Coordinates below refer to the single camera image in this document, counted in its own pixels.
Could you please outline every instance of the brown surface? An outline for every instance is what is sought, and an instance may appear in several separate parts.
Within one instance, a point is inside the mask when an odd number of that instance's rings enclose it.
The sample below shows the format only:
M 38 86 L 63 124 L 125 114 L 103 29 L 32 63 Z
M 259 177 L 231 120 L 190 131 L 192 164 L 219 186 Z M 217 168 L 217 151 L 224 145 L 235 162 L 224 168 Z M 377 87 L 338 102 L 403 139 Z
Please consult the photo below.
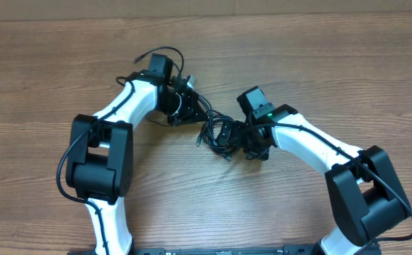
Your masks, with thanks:
M 181 49 L 198 92 L 236 119 L 235 98 L 258 85 L 334 137 L 384 148 L 412 204 L 412 13 L 0 23 L 0 254 L 94 247 L 55 168 L 73 117 L 105 107 L 114 78 L 145 68 L 131 59 L 159 45 Z M 325 182 L 298 158 L 273 149 L 229 163 L 195 146 L 199 128 L 137 128 L 126 198 L 137 247 L 270 247 L 333 229 Z M 383 250 L 405 254 L 412 241 Z
M 412 0 L 0 0 L 0 21 L 412 11 Z

